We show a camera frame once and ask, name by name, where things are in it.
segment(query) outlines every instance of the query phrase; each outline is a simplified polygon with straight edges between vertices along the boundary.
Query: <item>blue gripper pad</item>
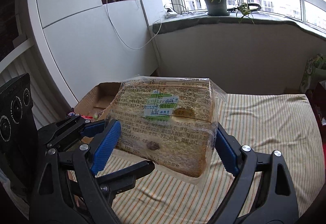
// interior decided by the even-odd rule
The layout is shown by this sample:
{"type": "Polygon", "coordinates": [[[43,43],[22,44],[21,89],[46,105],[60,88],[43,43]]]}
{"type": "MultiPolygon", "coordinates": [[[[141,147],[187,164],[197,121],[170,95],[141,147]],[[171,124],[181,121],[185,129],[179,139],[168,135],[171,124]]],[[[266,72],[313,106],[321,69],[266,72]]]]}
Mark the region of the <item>blue gripper pad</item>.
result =
{"type": "Polygon", "coordinates": [[[219,130],[217,130],[216,134],[215,149],[221,158],[225,170],[234,177],[237,176],[239,173],[237,156],[219,130]]]}
{"type": "Polygon", "coordinates": [[[105,122],[100,122],[100,123],[97,123],[97,124],[92,123],[92,125],[85,127],[84,131],[82,131],[80,133],[80,135],[82,137],[92,138],[96,134],[101,133],[101,132],[104,131],[104,125],[105,125],[105,122]]]}
{"type": "Polygon", "coordinates": [[[110,158],[110,155],[113,152],[120,135],[121,124],[119,121],[116,121],[94,153],[93,165],[91,167],[91,172],[93,175],[97,175],[99,171],[104,170],[104,167],[108,162],[108,159],[110,158]]]}

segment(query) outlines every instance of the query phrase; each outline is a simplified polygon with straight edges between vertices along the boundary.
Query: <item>gray flower pot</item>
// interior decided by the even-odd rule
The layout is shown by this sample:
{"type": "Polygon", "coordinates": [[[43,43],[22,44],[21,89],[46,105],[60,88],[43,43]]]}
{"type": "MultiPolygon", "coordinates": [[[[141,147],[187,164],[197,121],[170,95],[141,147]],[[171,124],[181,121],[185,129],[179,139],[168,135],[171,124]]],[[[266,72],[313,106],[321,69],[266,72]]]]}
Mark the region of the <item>gray flower pot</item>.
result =
{"type": "Polygon", "coordinates": [[[204,0],[207,6],[208,15],[218,16],[218,15],[230,15],[226,8],[226,0],[204,0]]]}

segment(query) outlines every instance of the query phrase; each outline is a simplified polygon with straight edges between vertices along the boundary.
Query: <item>camera lens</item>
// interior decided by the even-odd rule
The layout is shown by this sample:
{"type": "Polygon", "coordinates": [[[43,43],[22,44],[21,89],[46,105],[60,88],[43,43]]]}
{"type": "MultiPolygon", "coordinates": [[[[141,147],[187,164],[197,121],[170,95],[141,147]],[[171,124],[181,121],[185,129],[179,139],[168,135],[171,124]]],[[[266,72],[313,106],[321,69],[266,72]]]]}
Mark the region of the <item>camera lens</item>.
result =
{"type": "Polygon", "coordinates": [[[29,94],[29,90],[27,88],[24,91],[23,100],[24,100],[25,106],[28,106],[29,100],[30,100],[30,94],[29,94]]]}
{"type": "Polygon", "coordinates": [[[6,116],[2,116],[0,120],[0,134],[4,141],[8,141],[10,139],[10,123],[6,116]]]}
{"type": "Polygon", "coordinates": [[[16,123],[19,123],[19,121],[22,119],[22,103],[17,96],[11,102],[11,115],[16,123]]]}

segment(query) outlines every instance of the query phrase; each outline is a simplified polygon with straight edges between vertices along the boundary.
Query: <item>striped bed sheet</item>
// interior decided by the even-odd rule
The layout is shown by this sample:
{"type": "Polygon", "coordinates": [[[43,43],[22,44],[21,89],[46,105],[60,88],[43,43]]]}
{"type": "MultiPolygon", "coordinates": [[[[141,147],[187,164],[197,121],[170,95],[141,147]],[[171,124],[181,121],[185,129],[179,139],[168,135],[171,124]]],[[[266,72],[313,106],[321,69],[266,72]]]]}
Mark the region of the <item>striped bed sheet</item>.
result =
{"type": "MultiPolygon", "coordinates": [[[[256,152],[280,150],[296,190],[299,214],[313,202],[325,181],[322,140],[315,116],[305,95],[236,95],[218,108],[220,123],[241,145],[256,152]]],[[[112,155],[98,176],[120,170],[133,162],[112,155]]],[[[256,173],[240,215],[250,211],[261,173],[256,173]]],[[[154,170],[136,182],[136,187],[118,194],[112,208],[122,223],[198,224],[213,215],[233,176],[227,173],[216,151],[204,189],[199,192],[161,171],[154,170]]]]}

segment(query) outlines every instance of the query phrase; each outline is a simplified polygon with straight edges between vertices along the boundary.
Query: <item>plastic bread bag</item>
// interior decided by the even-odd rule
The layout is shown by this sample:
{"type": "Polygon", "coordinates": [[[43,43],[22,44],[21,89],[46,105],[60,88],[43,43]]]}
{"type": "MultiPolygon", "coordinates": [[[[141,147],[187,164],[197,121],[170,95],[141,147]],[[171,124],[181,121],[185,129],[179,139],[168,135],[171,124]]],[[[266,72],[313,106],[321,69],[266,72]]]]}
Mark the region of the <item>plastic bread bag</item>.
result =
{"type": "Polygon", "coordinates": [[[156,169],[200,190],[215,145],[221,100],[226,101],[226,93],[210,79],[138,76],[122,82],[103,117],[107,124],[111,119],[121,122],[116,149],[151,160],[156,169]]]}

